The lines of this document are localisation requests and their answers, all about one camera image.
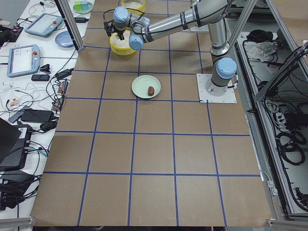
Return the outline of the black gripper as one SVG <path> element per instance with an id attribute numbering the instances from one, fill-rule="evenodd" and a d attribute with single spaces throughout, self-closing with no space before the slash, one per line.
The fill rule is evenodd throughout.
<path id="1" fill-rule="evenodd" d="M 119 23 L 116 21 L 108 21 L 104 22 L 103 24 L 107 36 L 111 36 L 113 33 L 116 33 L 120 40 L 124 40 L 124 32 L 127 28 L 129 28 L 128 22 Z"/>

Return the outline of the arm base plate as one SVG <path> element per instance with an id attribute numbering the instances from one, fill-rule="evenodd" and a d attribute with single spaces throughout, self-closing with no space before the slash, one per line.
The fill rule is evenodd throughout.
<path id="1" fill-rule="evenodd" d="M 232 80 L 225 87 L 217 87 L 211 81 L 212 74 L 196 74 L 200 103 L 237 103 Z"/>

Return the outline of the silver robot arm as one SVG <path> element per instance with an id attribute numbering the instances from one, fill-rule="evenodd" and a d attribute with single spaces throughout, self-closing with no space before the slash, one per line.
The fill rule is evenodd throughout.
<path id="1" fill-rule="evenodd" d="M 231 48 L 231 41 L 227 39 L 225 23 L 226 9 L 230 0 L 197 0 L 190 9 L 151 24 L 143 16 L 129 12 L 128 8 L 118 6 L 113 9 L 113 19 L 103 20 L 104 29 L 108 36 L 117 33 L 120 40 L 124 40 L 124 32 L 130 30 L 129 46 L 136 51 L 143 48 L 145 43 L 187 30 L 191 27 L 207 25 L 211 40 L 211 55 L 215 59 L 225 56 Z"/>

